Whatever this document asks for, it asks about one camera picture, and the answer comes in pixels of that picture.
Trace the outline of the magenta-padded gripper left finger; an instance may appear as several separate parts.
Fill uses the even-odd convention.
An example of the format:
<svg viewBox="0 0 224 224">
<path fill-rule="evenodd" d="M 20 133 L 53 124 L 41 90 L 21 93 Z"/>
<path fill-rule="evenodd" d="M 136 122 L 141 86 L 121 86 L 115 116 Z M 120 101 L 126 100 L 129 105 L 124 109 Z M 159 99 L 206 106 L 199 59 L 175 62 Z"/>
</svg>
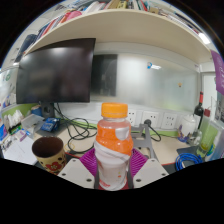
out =
<svg viewBox="0 0 224 224">
<path fill-rule="evenodd" d="M 78 186 L 97 189 L 99 175 L 95 149 L 86 152 L 79 159 L 72 158 L 58 176 Z"/>
</svg>

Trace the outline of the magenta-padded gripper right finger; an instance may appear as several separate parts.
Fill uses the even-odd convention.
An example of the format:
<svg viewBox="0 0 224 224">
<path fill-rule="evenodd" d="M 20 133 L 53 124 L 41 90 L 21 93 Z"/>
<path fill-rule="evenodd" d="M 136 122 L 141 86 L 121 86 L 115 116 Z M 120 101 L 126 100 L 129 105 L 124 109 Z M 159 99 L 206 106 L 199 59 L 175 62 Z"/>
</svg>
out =
<svg viewBox="0 0 224 224">
<path fill-rule="evenodd" d="M 157 159 L 148 159 L 138 150 L 132 150 L 127 174 L 130 189 L 141 188 L 166 176 L 168 172 Z"/>
</svg>

